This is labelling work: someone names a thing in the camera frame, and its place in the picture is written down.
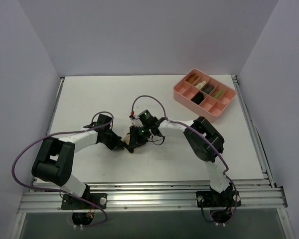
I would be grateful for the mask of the beige underwear with navy trim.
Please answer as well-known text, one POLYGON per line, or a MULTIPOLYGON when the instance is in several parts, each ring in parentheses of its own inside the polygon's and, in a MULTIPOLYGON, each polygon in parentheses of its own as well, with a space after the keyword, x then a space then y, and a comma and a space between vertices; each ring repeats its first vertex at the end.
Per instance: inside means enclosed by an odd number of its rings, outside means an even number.
POLYGON ((138 139, 134 135, 128 133, 124 137, 124 148, 127 150, 128 153, 133 154, 135 153, 136 148, 139 147, 138 139))

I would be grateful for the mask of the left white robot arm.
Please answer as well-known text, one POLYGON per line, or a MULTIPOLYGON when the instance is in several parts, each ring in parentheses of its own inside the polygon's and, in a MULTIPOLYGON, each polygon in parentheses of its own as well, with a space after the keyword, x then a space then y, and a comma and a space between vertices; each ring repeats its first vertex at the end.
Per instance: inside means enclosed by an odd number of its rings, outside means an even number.
POLYGON ((112 131, 113 117, 104 112, 97 114, 97 120, 84 126, 69 136, 50 136, 43 140, 31 173, 34 177, 57 185, 61 190, 73 195, 73 204, 79 209, 90 205, 90 189, 72 174, 75 153, 98 143, 109 150, 123 150, 126 146, 122 138, 112 131))

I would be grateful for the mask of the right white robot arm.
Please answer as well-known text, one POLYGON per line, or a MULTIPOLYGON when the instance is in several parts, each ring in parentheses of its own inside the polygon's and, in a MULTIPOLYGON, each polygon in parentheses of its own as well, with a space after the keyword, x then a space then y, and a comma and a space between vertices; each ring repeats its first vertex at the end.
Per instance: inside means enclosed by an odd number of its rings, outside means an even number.
POLYGON ((130 126, 130 132, 125 138, 127 151, 133 153, 140 146, 157 136, 184 138, 189 143, 194 154, 206 163, 210 177, 210 188, 213 190, 211 199, 216 205, 224 205, 229 200, 229 180, 225 169, 219 168, 217 157, 223 152, 224 138, 204 117, 189 121, 173 121, 167 118, 157 119, 148 110, 136 116, 130 115, 131 121, 139 120, 141 125, 130 126))

